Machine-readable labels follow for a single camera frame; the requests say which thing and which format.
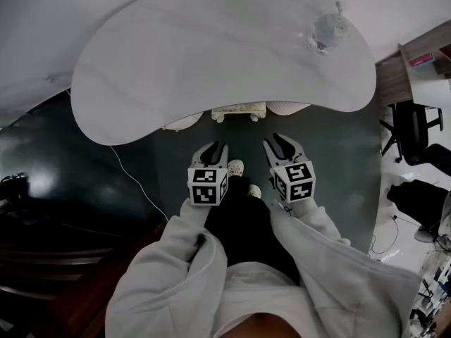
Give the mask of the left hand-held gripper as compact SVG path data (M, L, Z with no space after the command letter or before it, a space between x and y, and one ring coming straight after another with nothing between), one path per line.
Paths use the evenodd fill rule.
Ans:
M197 150L187 169L193 206L219 206L228 190L228 145L210 142Z

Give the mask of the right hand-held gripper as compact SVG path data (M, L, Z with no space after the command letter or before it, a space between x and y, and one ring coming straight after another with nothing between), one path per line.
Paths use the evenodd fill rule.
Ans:
M283 134L273 133L273 138L281 154L276 153L267 139L263 140L263 147L276 191L289 204L312 198L315 173L302 145ZM281 166L281 162L291 164Z

